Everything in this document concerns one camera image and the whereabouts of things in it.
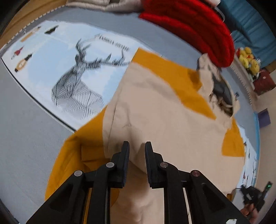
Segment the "person right hand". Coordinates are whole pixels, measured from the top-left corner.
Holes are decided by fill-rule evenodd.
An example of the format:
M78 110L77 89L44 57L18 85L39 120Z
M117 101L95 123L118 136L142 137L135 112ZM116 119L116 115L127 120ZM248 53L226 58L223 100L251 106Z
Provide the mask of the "person right hand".
M240 212L245 216L245 217L250 217L249 222L250 223L255 223L257 218L258 218L258 211L255 208L254 204L246 204L244 205L244 208L240 210Z

